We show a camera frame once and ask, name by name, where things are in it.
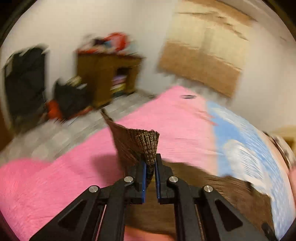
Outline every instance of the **triangular cutout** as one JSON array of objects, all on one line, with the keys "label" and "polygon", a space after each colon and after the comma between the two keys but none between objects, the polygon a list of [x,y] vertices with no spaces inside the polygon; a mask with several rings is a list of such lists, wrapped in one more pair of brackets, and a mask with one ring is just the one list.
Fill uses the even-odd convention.
[{"label": "triangular cutout", "polygon": [[76,226],[82,215],[86,203],[86,200],[83,200],[80,203],[78,203],[77,206],[71,210],[71,212],[69,212],[58,222],[58,225],[68,229],[69,231],[74,231],[76,229]]},{"label": "triangular cutout", "polygon": [[242,221],[240,221],[239,218],[232,211],[230,211],[223,202],[216,200],[215,204],[226,231],[230,232],[242,226]]}]

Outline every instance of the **bed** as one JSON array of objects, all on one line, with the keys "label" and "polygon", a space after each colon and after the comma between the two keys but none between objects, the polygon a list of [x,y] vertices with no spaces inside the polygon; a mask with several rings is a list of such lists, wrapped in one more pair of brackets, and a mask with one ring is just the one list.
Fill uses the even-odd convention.
[{"label": "bed", "polygon": [[[185,95],[195,98],[186,99]],[[243,118],[175,86],[118,123],[158,131],[157,152],[167,161],[249,181],[271,197],[277,237],[286,234],[283,240],[289,240],[295,234],[296,224],[292,223],[296,210],[288,167],[268,137]],[[112,185],[120,178],[122,172],[108,128],[52,164],[10,162],[0,169],[0,225],[11,240],[28,241],[86,188]]]}]

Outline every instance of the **blue fabric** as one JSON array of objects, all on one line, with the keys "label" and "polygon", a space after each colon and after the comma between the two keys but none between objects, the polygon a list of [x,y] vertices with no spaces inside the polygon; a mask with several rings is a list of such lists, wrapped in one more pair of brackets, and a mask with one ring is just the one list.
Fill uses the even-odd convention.
[{"label": "blue fabric", "polygon": [[275,233],[282,238],[291,226],[295,213],[282,173],[257,129],[242,117],[214,102],[207,102],[218,152],[218,175],[231,175],[249,181],[261,193],[271,197]]}]

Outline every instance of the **silver screw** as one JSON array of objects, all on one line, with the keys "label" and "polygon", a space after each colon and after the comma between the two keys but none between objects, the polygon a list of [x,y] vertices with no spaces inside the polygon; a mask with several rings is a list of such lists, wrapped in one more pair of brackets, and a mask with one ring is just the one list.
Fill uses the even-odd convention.
[{"label": "silver screw", "polygon": [[178,179],[177,177],[175,177],[175,176],[171,176],[171,177],[169,178],[169,180],[170,180],[170,182],[172,182],[172,183],[176,183],[177,181],[179,181],[179,179]]},{"label": "silver screw", "polygon": [[210,186],[210,185],[206,185],[206,186],[204,186],[204,190],[205,190],[206,192],[212,192],[212,191],[213,191],[213,187]]},{"label": "silver screw", "polygon": [[91,186],[89,187],[89,191],[90,192],[97,192],[99,190],[99,188],[97,186]]},{"label": "silver screw", "polygon": [[133,177],[127,176],[127,177],[124,178],[124,181],[126,183],[131,183],[133,181]]}]

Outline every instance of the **pink blanket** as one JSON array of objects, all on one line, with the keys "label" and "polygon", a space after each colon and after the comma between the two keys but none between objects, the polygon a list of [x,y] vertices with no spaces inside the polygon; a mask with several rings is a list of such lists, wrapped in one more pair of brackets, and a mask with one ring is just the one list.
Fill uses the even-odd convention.
[{"label": "pink blanket", "polygon": [[[215,174],[217,154],[206,101],[199,96],[191,100],[180,98],[186,94],[193,93],[173,87],[118,123],[158,131],[157,152],[162,158]],[[89,186],[105,187],[122,178],[108,128],[53,164],[31,163],[28,169],[23,175],[18,162],[0,169],[0,210],[20,241],[29,240]]]}]

